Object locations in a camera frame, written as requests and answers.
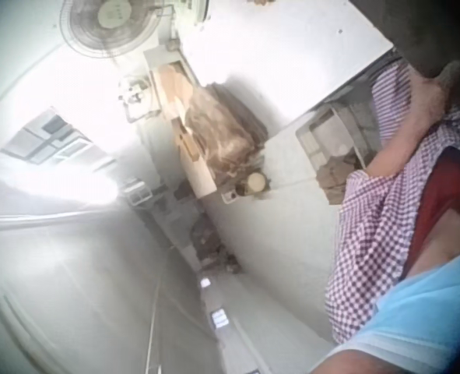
plaid cloth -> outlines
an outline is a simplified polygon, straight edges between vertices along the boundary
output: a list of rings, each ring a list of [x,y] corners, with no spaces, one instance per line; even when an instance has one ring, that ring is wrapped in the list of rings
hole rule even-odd
[[[372,93],[386,143],[409,110],[408,66],[389,66]],[[326,290],[326,309],[338,343],[350,339],[371,318],[375,302],[399,282],[423,188],[449,146],[460,150],[460,108],[434,126],[397,175],[372,178],[355,171],[349,176]]]

fan grille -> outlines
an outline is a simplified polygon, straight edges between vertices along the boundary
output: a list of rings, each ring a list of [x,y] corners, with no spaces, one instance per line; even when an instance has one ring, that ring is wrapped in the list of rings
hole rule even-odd
[[[68,45],[93,58],[110,58],[137,48],[148,39],[160,22],[163,0],[123,0],[132,7],[124,25],[108,29],[98,21],[104,0],[65,0],[60,27]]]

white wall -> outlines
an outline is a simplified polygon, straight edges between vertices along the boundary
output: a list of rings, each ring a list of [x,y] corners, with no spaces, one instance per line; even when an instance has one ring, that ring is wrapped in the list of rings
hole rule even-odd
[[[296,137],[307,114],[271,138],[263,151],[271,191],[226,205],[204,198],[223,242],[245,271],[321,337],[332,340],[325,287],[333,264],[338,206],[330,206]]]
[[[119,79],[143,64],[141,54],[116,61],[79,55],[61,35],[61,4],[0,0],[0,149],[28,121],[53,107],[124,168],[157,188],[160,176],[118,101]],[[144,48],[156,43],[154,36]]]
[[[0,213],[25,213],[25,196],[9,193],[0,190],[0,204],[9,204]],[[13,323],[30,332],[25,348],[34,349],[36,361],[42,344],[67,372],[145,372],[154,291],[169,245],[152,223],[116,206],[53,224],[0,225],[0,304],[9,303],[19,317]],[[177,251],[158,308],[152,363],[165,372],[222,373],[195,274]],[[14,362],[4,363],[7,357]],[[0,372],[31,372],[1,321]]]
[[[209,276],[208,312],[224,307],[230,325],[216,331],[227,374],[304,374],[333,344],[320,338],[247,274]]]
[[[223,82],[276,134],[391,44],[348,0],[211,0],[184,41],[202,83]]]

light blue shirt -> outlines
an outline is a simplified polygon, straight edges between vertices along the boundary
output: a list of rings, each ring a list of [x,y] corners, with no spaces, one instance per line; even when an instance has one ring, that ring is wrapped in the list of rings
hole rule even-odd
[[[417,374],[445,371],[460,352],[460,256],[394,286],[373,318],[328,357],[345,350]]]

wall fan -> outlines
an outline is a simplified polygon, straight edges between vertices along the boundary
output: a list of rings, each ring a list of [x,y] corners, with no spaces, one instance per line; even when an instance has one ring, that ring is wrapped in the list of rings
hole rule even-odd
[[[60,28],[67,44],[93,58],[128,53],[159,25],[163,0],[64,0]]]

